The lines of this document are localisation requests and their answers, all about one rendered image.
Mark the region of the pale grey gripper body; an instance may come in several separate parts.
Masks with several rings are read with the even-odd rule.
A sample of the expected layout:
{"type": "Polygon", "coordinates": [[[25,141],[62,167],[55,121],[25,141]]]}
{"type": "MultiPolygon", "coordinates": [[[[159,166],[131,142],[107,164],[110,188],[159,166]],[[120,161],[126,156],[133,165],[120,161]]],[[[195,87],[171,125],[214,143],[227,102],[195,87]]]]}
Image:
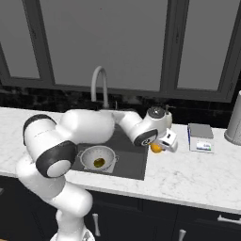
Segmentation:
{"type": "Polygon", "coordinates": [[[166,138],[159,138],[158,142],[160,146],[171,153],[175,153],[178,148],[178,142],[176,139],[166,139],[166,138]]]}

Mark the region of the dark grey sink basin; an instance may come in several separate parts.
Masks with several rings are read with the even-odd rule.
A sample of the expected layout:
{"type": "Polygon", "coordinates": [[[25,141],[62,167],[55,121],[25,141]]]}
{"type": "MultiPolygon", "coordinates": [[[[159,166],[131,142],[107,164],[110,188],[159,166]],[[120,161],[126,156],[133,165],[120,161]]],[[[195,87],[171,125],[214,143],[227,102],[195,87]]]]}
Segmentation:
{"type": "Polygon", "coordinates": [[[103,146],[111,148],[118,157],[107,170],[93,170],[92,173],[144,180],[148,147],[135,147],[122,129],[116,125],[113,136],[103,146]]]}

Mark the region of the curved silver faucet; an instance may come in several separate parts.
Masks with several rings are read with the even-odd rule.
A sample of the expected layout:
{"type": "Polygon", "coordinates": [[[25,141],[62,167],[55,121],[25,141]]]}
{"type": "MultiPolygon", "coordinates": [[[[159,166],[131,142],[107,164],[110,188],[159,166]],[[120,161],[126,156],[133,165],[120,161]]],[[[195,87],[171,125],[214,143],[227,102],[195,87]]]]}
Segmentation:
{"type": "Polygon", "coordinates": [[[108,94],[107,94],[107,75],[104,67],[98,66],[92,75],[91,78],[91,86],[90,86],[90,96],[91,100],[93,102],[97,101],[97,95],[96,95],[96,85],[97,85],[97,79],[98,76],[102,76],[102,81],[103,81],[103,96],[104,96],[104,108],[109,107],[109,102],[108,102],[108,94]]]}

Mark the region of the orange fruit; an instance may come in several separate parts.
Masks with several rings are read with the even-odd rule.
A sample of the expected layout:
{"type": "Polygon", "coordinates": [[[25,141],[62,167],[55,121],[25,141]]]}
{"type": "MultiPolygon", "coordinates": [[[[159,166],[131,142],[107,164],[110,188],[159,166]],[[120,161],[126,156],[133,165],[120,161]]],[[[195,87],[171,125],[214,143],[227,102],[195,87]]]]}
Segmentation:
{"type": "Polygon", "coordinates": [[[151,150],[153,153],[161,153],[163,151],[162,147],[155,143],[151,144],[151,150]]]}

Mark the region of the grey kitchen scale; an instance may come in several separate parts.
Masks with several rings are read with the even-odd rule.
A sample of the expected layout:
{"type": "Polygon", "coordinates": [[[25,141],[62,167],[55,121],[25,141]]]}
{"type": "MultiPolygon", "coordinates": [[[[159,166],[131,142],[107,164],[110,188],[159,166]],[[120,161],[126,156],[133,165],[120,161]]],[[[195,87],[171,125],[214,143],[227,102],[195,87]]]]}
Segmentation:
{"type": "Polygon", "coordinates": [[[187,125],[189,150],[191,152],[213,153],[214,135],[210,125],[189,123],[187,125]]]}

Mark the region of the grey cylindrical canister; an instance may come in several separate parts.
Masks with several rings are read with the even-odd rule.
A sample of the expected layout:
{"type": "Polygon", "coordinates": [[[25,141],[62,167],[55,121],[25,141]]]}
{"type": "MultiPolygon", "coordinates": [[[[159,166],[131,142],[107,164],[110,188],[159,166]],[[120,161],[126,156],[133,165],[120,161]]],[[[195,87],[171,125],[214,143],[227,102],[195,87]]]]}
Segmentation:
{"type": "Polygon", "coordinates": [[[232,144],[241,146],[241,90],[238,92],[233,113],[224,137],[232,144]]]}

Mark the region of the dark drawer front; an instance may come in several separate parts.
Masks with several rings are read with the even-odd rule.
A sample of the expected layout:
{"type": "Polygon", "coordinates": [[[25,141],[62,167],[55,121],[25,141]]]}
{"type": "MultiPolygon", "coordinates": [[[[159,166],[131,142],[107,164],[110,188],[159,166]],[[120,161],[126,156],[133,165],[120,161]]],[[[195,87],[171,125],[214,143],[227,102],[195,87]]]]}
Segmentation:
{"type": "Polygon", "coordinates": [[[227,228],[241,232],[241,225],[217,221],[219,215],[229,219],[239,219],[241,217],[236,214],[180,205],[178,207],[177,220],[190,224],[200,224],[213,228],[227,228]]]}

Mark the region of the dark cupboard door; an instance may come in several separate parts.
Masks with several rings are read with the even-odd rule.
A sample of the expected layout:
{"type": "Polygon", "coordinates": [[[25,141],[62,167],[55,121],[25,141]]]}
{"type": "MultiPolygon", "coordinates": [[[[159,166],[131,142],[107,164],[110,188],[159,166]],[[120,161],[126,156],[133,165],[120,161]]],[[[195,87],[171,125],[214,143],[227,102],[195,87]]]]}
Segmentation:
{"type": "Polygon", "coordinates": [[[177,221],[171,241],[179,241],[180,230],[185,231],[183,241],[241,241],[241,225],[227,222],[177,221]]]}
{"type": "Polygon", "coordinates": [[[100,235],[95,235],[96,241],[137,241],[138,199],[92,190],[89,193],[93,205],[85,223],[95,233],[92,215],[98,215],[100,235]]]}

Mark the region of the dark framed window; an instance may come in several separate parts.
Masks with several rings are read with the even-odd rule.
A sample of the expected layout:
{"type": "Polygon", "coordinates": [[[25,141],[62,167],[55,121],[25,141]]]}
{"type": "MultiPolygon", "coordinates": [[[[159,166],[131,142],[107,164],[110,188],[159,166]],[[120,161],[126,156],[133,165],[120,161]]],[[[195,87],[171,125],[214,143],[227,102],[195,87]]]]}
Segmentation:
{"type": "Polygon", "coordinates": [[[0,0],[0,81],[228,103],[241,73],[241,0],[0,0]]]}

